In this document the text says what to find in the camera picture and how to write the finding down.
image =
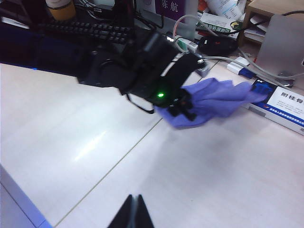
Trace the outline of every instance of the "green led light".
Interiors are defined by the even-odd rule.
[[[158,96],[159,98],[162,98],[163,96],[165,96],[165,94],[163,94],[163,93],[158,93],[157,96]]]

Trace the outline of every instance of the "black computer mouse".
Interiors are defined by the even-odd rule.
[[[199,51],[208,56],[227,56],[238,47],[238,42],[229,37],[206,36],[199,42]]]

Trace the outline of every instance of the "plastic container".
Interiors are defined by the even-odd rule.
[[[235,0],[205,0],[209,9],[220,17],[238,20],[242,12]]]
[[[46,3],[55,20],[69,20],[76,15],[72,0],[46,0]]]

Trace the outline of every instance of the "wooden shelf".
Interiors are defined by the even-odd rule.
[[[254,0],[247,6],[243,28],[247,27],[251,23],[250,19],[255,14],[270,18],[274,14],[283,14],[295,10],[304,10],[304,0]],[[293,14],[288,17],[304,21],[304,14]],[[245,37],[244,32],[240,32],[239,45],[243,45],[245,41],[262,44],[257,40]]]

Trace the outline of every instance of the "desk surface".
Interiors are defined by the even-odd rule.
[[[208,77],[245,80],[221,64]],[[1,65],[1,165],[53,226],[106,227],[130,193],[156,228],[304,226],[303,136],[244,108],[187,130],[160,119],[115,89]]]

